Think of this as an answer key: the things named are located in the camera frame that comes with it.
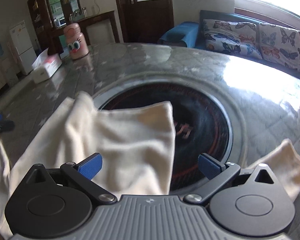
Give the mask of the white tissue box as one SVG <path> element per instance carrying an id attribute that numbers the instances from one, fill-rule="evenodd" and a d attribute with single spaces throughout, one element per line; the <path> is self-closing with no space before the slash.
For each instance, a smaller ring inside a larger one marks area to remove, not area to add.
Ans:
<path id="1" fill-rule="evenodd" d="M 39 84 L 50 79 L 62 65 L 59 54 L 48 55 L 48 48 L 45 49 L 32 64 L 32 79 Z"/>

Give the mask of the dark wooden side table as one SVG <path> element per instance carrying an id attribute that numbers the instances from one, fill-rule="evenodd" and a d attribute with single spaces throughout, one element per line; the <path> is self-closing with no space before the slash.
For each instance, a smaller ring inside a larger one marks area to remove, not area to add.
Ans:
<path id="1" fill-rule="evenodd" d="M 106 44 L 111 42 L 120 43 L 119 30 L 116 24 L 115 11 L 104 12 L 99 15 L 83 18 L 77 23 L 85 36 L 87 45 Z M 48 33 L 49 54 L 63 53 L 60 36 L 64 34 L 65 26 L 53 28 Z"/>

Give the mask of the cream long-sleeve garment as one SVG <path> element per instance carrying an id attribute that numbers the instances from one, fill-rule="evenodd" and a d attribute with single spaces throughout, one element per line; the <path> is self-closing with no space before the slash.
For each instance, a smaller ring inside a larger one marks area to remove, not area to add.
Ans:
<path id="1" fill-rule="evenodd" d="M 117 197 L 95 203 L 60 167 L 94 153 L 92 181 Z M 300 192 L 300 155 L 289 139 L 207 204 L 170 192 L 175 154 L 173 107 L 99 110 L 91 96 L 66 98 L 10 166 L 0 139 L 3 239 L 286 239 Z"/>

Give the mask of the blue sofa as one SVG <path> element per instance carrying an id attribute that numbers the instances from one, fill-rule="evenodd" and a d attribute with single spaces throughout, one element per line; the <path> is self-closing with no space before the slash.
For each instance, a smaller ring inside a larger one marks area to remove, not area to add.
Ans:
<path id="1" fill-rule="evenodd" d="M 183 22 L 158 42 L 241 57 L 300 79 L 300 30 L 294 28 L 201 10 L 199 22 Z"/>

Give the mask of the white refrigerator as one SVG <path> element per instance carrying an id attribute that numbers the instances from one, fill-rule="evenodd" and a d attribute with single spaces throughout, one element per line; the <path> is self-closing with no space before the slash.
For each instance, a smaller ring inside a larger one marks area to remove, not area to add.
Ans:
<path id="1" fill-rule="evenodd" d="M 17 58 L 17 63 L 24 75 L 33 71 L 33 63 L 37 55 L 34 51 L 25 21 L 21 21 L 9 29 L 12 50 Z"/>

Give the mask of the pink cartoon water bottle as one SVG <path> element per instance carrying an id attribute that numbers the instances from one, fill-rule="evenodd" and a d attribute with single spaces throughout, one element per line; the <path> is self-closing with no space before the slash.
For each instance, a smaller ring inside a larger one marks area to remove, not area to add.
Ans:
<path id="1" fill-rule="evenodd" d="M 89 48 L 78 23 L 72 23 L 64 28 L 66 45 L 73 60 L 81 59 L 89 54 Z"/>

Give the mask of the round black induction cooktop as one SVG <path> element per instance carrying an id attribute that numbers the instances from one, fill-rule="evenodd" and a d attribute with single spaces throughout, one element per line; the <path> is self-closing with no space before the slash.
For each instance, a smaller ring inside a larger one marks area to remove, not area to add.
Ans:
<path id="1" fill-rule="evenodd" d="M 201 153 L 223 164 L 245 165 L 248 139 L 243 114 L 230 95 L 209 81 L 177 74 L 131 75 L 94 95 L 95 106 L 102 110 L 164 101 L 172 104 L 175 127 L 171 193 L 182 196 L 207 182 L 198 170 Z"/>

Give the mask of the butterfly cushion near window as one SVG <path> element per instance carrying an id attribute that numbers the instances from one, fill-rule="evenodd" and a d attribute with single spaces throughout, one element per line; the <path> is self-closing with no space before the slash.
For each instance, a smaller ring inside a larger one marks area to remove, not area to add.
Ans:
<path id="1" fill-rule="evenodd" d="M 300 72 L 300 31 L 269 23 L 259 24 L 264 60 Z"/>

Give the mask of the butterfly cushion near door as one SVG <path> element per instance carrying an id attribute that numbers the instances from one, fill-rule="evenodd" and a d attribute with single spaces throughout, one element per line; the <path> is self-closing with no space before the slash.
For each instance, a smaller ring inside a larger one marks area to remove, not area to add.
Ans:
<path id="1" fill-rule="evenodd" d="M 223 54 L 262 59 L 257 48 L 257 25 L 213 19 L 202 21 L 205 48 Z"/>

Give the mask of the dark wooden shelf cabinet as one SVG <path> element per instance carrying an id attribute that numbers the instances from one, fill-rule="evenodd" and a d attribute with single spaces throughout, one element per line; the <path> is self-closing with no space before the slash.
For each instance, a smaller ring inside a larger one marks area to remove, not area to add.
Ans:
<path id="1" fill-rule="evenodd" d="M 38 46 L 50 53 L 63 53 L 66 48 L 63 31 L 52 32 L 70 23 L 71 16 L 81 12 L 79 0 L 28 0 L 31 21 L 36 32 Z"/>

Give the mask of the dark wooden door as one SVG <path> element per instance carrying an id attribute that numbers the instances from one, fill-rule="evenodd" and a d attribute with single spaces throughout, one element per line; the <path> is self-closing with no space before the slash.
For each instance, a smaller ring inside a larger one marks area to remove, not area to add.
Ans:
<path id="1" fill-rule="evenodd" d="M 172 0 L 116 0 L 124 42 L 157 43 L 174 27 Z"/>

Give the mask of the white water dispenser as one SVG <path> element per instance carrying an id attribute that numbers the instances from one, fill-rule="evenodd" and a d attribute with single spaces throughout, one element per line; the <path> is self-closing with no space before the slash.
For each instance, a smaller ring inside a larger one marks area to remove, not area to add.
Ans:
<path id="1" fill-rule="evenodd" d="M 2 75 L 4 76 L 6 83 L 10 87 L 12 87 L 13 81 L 14 81 L 14 70 L 12 68 L 10 59 L 4 53 L 1 43 L 0 43 L 0 71 L 1 71 Z"/>

